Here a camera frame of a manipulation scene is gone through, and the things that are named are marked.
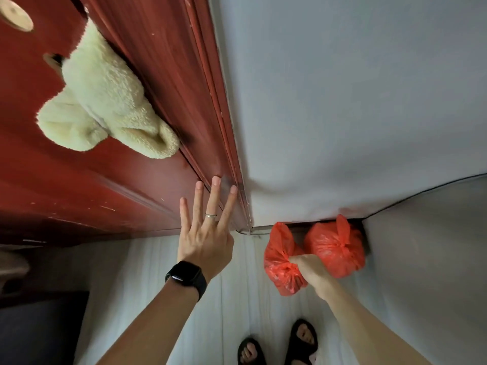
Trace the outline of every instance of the smartwatch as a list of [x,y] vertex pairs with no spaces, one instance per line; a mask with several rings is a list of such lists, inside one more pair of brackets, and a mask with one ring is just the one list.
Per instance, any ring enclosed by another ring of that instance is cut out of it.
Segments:
[[200,295],[198,301],[201,300],[206,290],[206,279],[199,266],[187,261],[180,261],[166,274],[166,282],[169,277],[182,286],[196,288]]

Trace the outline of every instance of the fluffy towel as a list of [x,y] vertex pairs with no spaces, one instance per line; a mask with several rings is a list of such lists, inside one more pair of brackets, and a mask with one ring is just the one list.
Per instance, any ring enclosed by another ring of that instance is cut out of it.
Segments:
[[39,127],[53,142],[86,151],[110,135],[150,158],[178,150],[175,133],[155,114],[139,79],[91,19],[62,75],[66,87],[38,113]]

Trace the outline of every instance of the red plastic bag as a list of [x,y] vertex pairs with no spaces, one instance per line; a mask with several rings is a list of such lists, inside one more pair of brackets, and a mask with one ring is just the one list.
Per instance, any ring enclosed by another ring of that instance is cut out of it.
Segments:
[[365,266],[362,234],[343,215],[337,221],[316,223],[304,238],[306,253],[318,255],[335,278],[343,278]]
[[301,287],[308,285],[298,266],[289,262],[289,256],[303,253],[286,224],[274,224],[264,252],[264,269],[282,296],[295,294]]

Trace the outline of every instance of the black slipper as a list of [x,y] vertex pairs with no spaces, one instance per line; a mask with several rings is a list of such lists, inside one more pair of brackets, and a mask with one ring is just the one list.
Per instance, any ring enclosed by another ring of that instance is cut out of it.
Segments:
[[[306,324],[308,329],[311,331],[313,338],[315,339],[315,344],[309,344],[302,341],[298,336],[298,328],[301,324]],[[299,360],[304,362],[306,365],[312,365],[309,361],[310,355],[318,350],[318,336],[316,335],[315,328],[305,319],[297,319],[291,329],[291,336],[289,337],[289,346],[287,348],[286,361],[284,365],[290,365],[291,361]]]
[[[255,346],[255,349],[257,350],[257,357],[255,359],[253,359],[251,362],[240,362],[241,353],[244,350],[244,348],[247,347],[248,343],[252,343]],[[239,365],[241,365],[241,364],[245,364],[245,365],[267,365],[267,363],[265,362],[264,353],[262,352],[262,348],[260,347],[259,342],[257,342],[252,337],[245,338],[242,341],[242,343],[240,343],[240,346],[239,346],[239,351],[237,353],[237,363]]]

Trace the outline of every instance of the gray wall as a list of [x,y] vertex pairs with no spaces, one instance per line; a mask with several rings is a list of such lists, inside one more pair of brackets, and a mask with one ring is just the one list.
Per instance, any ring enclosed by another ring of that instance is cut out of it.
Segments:
[[434,364],[487,363],[487,177],[364,222],[389,325]]
[[255,225],[487,170],[487,0],[210,0]]

